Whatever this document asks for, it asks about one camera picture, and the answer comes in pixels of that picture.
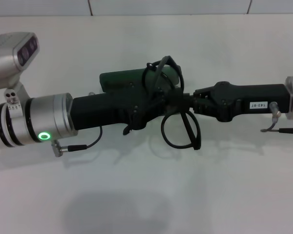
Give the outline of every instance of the green led ring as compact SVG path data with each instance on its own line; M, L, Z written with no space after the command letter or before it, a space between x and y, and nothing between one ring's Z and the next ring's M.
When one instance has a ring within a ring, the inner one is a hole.
M40 140L49 140L51 138L51 135L49 133L42 132L39 133L38 137Z

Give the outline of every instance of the white wall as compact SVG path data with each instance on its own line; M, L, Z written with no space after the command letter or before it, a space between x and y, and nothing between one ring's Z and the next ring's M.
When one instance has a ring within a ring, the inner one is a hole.
M90 16L87 0L0 0L0 16Z
M250 0L90 0L94 15L245 14ZM0 16L89 16L87 0L0 0Z
M253 0L250 14L293 13L293 0Z
M250 0L90 0L94 15L245 14Z

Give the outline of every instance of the white table surface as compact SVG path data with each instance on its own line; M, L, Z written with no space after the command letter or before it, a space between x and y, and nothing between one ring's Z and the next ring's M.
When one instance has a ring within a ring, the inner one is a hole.
M191 93L293 76L293 15L0 18L0 34L11 31L40 40L21 77L32 97L99 93L101 73L165 55ZM260 133L270 115L197 117L200 151L166 145L160 118L127 136L106 126L95 147L61 158L47 142L1 150L0 234L293 234L293 136ZM175 143L188 142L179 117L168 126Z

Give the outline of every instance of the camera lens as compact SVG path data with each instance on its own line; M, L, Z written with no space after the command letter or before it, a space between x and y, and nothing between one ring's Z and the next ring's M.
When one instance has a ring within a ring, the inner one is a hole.
M34 45L35 47L37 47L36 39L33 39L33 45Z
M32 42L29 43L29 47L30 47L31 51L34 51L35 47L34 47L34 44Z
M28 52L28 49L26 47L23 47L22 48L21 55L23 55L23 58L25 60L28 60L29 59L29 52Z
M18 55L18 60L19 60L20 65L23 66L23 62L24 62L24 60L23 60L23 58L21 57L20 54Z

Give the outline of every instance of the label sticker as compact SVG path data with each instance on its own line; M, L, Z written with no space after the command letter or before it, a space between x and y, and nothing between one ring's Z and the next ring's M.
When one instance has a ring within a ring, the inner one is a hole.
M267 101L250 102L250 109L266 109L268 108Z

